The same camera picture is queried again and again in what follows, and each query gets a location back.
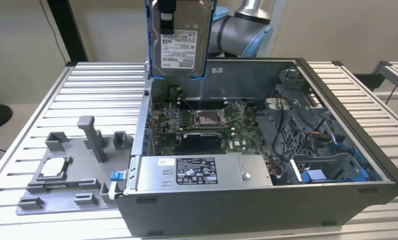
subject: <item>barcode sticker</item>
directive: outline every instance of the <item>barcode sticker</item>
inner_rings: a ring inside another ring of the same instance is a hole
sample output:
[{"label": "barcode sticker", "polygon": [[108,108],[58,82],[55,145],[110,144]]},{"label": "barcode sticker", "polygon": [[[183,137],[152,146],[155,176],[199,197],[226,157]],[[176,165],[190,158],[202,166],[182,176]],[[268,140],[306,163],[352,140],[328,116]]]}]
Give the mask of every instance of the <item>barcode sticker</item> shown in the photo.
[{"label": "barcode sticker", "polygon": [[164,69],[194,69],[198,31],[174,30],[160,35],[160,66]]}]

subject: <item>motherboard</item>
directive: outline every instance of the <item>motherboard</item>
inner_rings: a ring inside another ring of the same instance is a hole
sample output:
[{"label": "motherboard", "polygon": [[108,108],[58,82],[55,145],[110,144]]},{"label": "motherboard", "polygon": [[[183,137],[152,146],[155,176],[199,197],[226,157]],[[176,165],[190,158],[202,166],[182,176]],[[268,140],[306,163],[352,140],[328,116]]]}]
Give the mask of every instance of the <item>motherboard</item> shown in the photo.
[{"label": "motherboard", "polygon": [[270,155],[254,107],[247,101],[158,102],[152,120],[158,156]]}]

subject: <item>power supply label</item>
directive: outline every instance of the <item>power supply label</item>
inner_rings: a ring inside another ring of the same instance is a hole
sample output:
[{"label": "power supply label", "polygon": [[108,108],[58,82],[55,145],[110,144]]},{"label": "power supply label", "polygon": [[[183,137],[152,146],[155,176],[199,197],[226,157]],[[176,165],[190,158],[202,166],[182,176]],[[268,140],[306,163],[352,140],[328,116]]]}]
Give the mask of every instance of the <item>power supply label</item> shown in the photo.
[{"label": "power supply label", "polygon": [[176,183],[179,185],[218,184],[215,158],[178,158]]}]

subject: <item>sticker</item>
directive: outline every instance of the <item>sticker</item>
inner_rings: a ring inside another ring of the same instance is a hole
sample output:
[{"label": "sticker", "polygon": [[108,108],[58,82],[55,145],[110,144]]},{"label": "sticker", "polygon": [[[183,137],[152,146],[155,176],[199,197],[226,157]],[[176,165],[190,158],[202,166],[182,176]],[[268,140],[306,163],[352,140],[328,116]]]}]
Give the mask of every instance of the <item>sticker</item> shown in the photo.
[{"label": "sticker", "polygon": [[223,73],[223,68],[222,67],[215,67],[215,68],[212,68],[211,72],[214,74],[220,74],[220,73]]},{"label": "sticker", "polygon": [[176,183],[179,185],[218,184],[215,158],[178,158]]},{"label": "sticker", "polygon": [[175,158],[159,158],[158,165],[159,166],[174,166]]},{"label": "sticker", "polygon": [[52,157],[46,160],[40,174],[43,177],[55,177],[63,171],[66,160],[63,157]]},{"label": "sticker", "polygon": [[163,69],[194,69],[198,31],[174,30],[160,35],[160,62]]}]

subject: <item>white label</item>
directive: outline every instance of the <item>white label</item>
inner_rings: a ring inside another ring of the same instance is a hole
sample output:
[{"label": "white label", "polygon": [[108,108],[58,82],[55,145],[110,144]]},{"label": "white label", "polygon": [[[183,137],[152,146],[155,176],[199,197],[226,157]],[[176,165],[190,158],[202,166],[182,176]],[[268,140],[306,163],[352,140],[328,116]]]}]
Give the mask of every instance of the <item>white label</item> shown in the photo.
[{"label": "white label", "polygon": [[223,68],[222,67],[215,67],[215,68],[212,68],[211,72],[214,74],[220,74],[220,73],[223,73]]},{"label": "white label", "polygon": [[159,166],[174,166],[175,165],[175,158],[159,158]]},{"label": "white label", "polygon": [[160,62],[163,69],[194,69],[198,31],[174,30],[160,35]]}]

